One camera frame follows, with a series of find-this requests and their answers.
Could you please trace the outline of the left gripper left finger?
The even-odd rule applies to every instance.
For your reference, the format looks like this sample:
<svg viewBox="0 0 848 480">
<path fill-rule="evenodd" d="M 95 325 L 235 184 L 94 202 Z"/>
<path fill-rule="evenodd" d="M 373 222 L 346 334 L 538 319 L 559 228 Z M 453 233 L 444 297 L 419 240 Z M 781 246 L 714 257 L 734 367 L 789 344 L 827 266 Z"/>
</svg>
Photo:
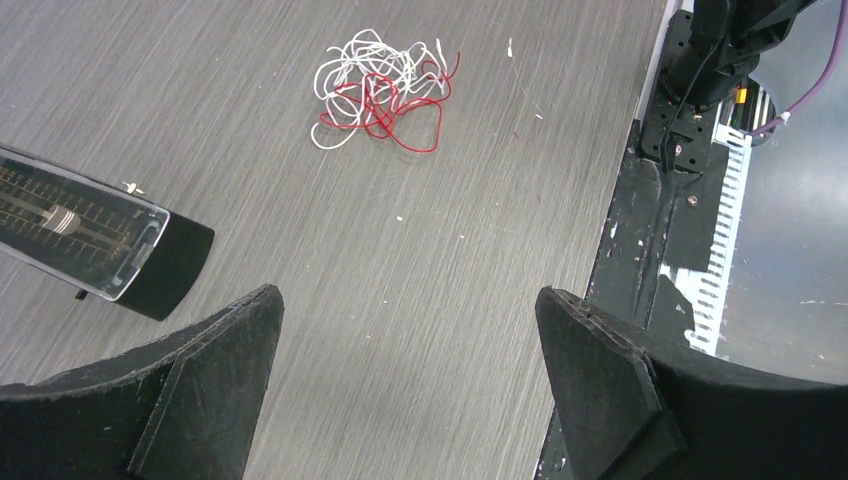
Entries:
<svg viewBox="0 0 848 480">
<path fill-rule="evenodd" d="M 1 389 L 5 479 L 240 479 L 284 316 L 266 284 L 206 319 Z"/>
</svg>

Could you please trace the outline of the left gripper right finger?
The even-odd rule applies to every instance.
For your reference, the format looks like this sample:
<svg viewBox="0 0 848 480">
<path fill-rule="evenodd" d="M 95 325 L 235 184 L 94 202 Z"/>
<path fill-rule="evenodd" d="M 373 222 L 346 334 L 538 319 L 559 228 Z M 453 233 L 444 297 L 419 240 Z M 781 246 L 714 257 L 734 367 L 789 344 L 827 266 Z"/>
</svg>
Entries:
<svg viewBox="0 0 848 480">
<path fill-rule="evenodd" d="M 535 316 L 577 479 L 843 479 L 847 389 L 727 362 L 545 287 Z"/>
</svg>

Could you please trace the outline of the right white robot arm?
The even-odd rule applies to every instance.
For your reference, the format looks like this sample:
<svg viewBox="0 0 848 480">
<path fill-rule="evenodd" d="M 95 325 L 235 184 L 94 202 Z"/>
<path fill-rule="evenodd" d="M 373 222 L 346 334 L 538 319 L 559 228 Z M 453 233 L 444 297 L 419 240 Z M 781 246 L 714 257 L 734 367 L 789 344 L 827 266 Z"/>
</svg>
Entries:
<svg viewBox="0 0 848 480">
<path fill-rule="evenodd" d="M 812 3 L 801 0 L 697 0 L 690 37 L 662 74 L 676 101 L 707 109 L 757 67 L 760 55 L 789 35 Z"/>
</svg>

